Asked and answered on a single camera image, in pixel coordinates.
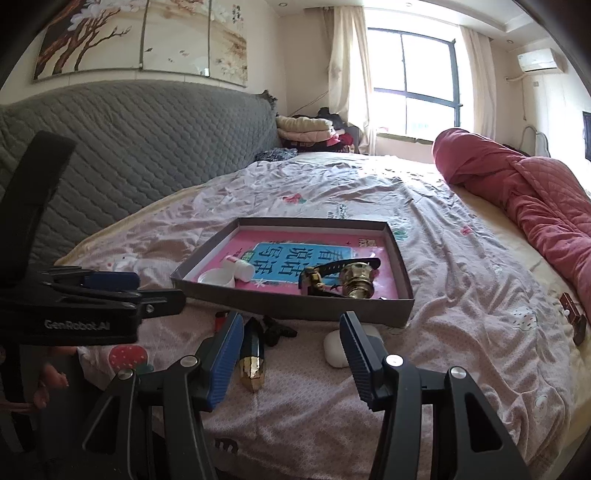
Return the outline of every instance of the black strap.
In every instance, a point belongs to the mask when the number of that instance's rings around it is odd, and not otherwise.
[[[333,273],[340,272],[347,265],[351,263],[367,263],[371,268],[377,270],[382,264],[382,261],[378,257],[372,258],[348,258],[346,260],[338,260],[336,262],[326,263],[324,265],[318,265],[315,267],[321,277],[332,275]]]

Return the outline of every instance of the finger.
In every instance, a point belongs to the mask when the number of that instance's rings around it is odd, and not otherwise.
[[[30,403],[18,403],[18,402],[13,402],[13,401],[7,401],[7,400],[2,400],[0,401],[0,408],[14,408],[14,409],[19,409],[19,408],[30,408],[31,404]]]
[[[51,346],[48,350],[50,356],[75,355],[78,349],[75,346]]]
[[[47,403],[49,402],[49,390],[43,384],[40,384],[37,391],[33,394],[33,403],[37,408],[40,410],[42,408],[47,407]]]
[[[66,376],[59,373],[52,364],[43,365],[39,380],[49,388],[66,388],[69,386]]]

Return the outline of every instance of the gold cap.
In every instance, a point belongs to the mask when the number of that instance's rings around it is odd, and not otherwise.
[[[251,392],[256,392],[265,383],[264,359],[246,356],[238,362],[240,381]]]

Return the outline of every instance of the red strawberry print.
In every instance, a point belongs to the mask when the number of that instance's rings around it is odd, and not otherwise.
[[[139,345],[117,345],[109,352],[109,365],[117,373],[123,368],[136,368],[148,363],[148,352]]]

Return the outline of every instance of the blue gripper pad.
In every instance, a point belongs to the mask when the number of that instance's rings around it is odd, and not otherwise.
[[[222,329],[215,335],[210,353],[214,355],[208,360],[210,371],[209,392],[206,404],[213,410],[224,399],[232,377],[232,372],[240,355],[240,347],[244,339],[244,323],[242,316],[236,312],[228,314]]]
[[[384,409],[384,400],[389,397],[384,385],[382,358],[374,350],[355,312],[341,315],[339,322],[340,341],[343,344],[359,398],[373,411]]]

